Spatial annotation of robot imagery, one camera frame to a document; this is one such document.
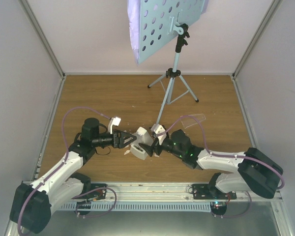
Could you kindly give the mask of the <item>clear metronome front cover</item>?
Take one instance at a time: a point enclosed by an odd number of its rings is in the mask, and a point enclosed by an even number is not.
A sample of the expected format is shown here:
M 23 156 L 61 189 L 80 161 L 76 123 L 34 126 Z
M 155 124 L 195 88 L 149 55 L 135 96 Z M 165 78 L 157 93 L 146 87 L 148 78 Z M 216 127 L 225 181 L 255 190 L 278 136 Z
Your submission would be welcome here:
M 182 126 L 185 129 L 187 129 L 193 125 L 196 125 L 198 122 L 202 122 L 204 120 L 206 120 L 206 116 L 204 114 L 193 114 L 189 115 L 188 117 L 182 118 L 180 121 Z

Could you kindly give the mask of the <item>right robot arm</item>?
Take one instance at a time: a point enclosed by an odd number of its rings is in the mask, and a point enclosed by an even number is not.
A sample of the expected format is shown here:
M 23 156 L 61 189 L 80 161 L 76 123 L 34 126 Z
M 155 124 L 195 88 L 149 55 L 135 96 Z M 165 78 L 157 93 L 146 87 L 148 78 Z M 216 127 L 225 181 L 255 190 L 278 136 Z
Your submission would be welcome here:
M 208 184 L 208 194 L 213 199 L 232 191 L 252 191 L 272 199 L 285 184 L 283 169 L 254 147 L 238 153 L 213 152 L 193 145 L 182 130 L 157 137 L 151 145 L 139 146 L 149 156 L 163 151 L 171 153 L 191 169 L 218 170 Z

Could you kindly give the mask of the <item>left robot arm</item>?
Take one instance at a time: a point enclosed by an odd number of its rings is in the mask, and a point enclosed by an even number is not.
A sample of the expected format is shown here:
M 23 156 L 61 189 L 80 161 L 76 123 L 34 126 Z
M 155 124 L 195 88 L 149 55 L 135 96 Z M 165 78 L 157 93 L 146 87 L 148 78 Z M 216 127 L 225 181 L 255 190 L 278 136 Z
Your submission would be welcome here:
M 17 187 L 9 219 L 17 224 L 19 235 L 23 235 L 23 229 L 40 233 L 64 203 L 90 196 L 90 180 L 76 171 L 93 157 L 98 147 L 121 149 L 137 139 L 131 133 L 113 129 L 120 121 L 119 117 L 111 118 L 106 130 L 100 132 L 102 124 L 98 119 L 86 119 L 81 132 L 57 164 L 31 184 L 21 183 Z

